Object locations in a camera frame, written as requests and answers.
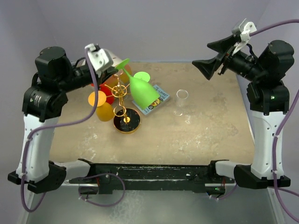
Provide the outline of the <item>orange plastic goblet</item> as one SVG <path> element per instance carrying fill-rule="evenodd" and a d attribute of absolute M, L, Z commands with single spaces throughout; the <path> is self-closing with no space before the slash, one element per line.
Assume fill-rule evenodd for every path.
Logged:
<path fill-rule="evenodd" d="M 96 115 L 100 121 L 107 122 L 114 117 L 114 110 L 107 102 L 106 94 L 103 91 L 98 91 L 98 104 Z"/>

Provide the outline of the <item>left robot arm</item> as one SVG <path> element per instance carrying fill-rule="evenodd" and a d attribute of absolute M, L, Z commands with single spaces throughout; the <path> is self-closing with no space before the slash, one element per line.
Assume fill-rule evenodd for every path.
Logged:
<path fill-rule="evenodd" d="M 101 84 L 111 77 L 113 58 L 98 45 L 86 46 L 86 63 L 72 65 L 63 48 L 43 49 L 35 60 L 37 73 L 23 97 L 24 140 L 18 168 L 8 180 L 23 189 L 41 194 L 58 189 L 66 180 L 81 178 L 91 183 L 96 171 L 89 161 L 79 159 L 50 161 L 50 149 L 67 93 L 90 84 Z"/>

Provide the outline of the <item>green goblet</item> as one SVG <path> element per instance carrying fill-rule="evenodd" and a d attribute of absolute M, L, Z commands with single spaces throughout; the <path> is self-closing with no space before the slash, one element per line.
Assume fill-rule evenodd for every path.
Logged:
<path fill-rule="evenodd" d="M 135 73 L 134 77 L 138 78 L 140 80 L 143 80 L 145 82 L 149 82 L 150 81 L 150 75 L 149 75 L 149 73 L 147 73 L 145 71 L 139 71 L 139 72 Z"/>
<path fill-rule="evenodd" d="M 152 104 L 157 98 L 159 98 L 160 95 L 151 84 L 130 75 L 125 69 L 125 65 L 128 63 L 129 58 L 121 61 L 118 65 L 116 65 L 115 68 L 118 70 L 123 70 L 123 72 L 129 77 L 131 96 L 143 110 Z"/>

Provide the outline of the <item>clear wine glass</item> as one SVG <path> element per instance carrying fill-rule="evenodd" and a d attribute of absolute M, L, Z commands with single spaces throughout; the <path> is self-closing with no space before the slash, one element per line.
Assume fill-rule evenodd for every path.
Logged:
<path fill-rule="evenodd" d="M 128 89 L 125 88 L 125 84 L 121 80 L 121 74 L 122 74 L 121 70 L 114 74 L 114 77 L 116 78 L 117 81 L 115 91 L 117 96 L 123 96 L 123 99 L 125 100 L 128 98 Z"/>

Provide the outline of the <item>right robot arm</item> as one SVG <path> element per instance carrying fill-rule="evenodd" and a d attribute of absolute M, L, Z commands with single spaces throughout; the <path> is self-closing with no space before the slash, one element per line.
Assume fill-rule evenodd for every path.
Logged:
<path fill-rule="evenodd" d="M 290 93 L 282 79 L 294 64 L 293 47 L 282 40 L 271 41 L 260 56 L 237 51 L 234 36 L 211 42 L 217 53 L 209 60 L 192 62 L 206 79 L 214 73 L 230 70 L 249 81 L 247 98 L 254 123 L 254 159 L 249 165 L 228 160 L 212 161 L 208 179 L 219 182 L 224 177 L 248 189 L 289 187 L 291 180 L 282 167 L 283 122 L 290 113 Z"/>

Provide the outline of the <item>red plastic goblet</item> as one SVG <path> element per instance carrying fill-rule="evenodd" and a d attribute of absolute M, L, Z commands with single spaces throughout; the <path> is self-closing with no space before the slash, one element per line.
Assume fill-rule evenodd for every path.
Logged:
<path fill-rule="evenodd" d="M 95 92 L 92 92 L 88 97 L 88 103 L 91 106 L 94 106 L 95 101 Z M 105 86 L 104 84 L 99 85 L 99 99 L 97 106 L 102 106 L 104 102 L 109 103 L 110 105 L 114 102 L 114 96 L 110 87 Z"/>

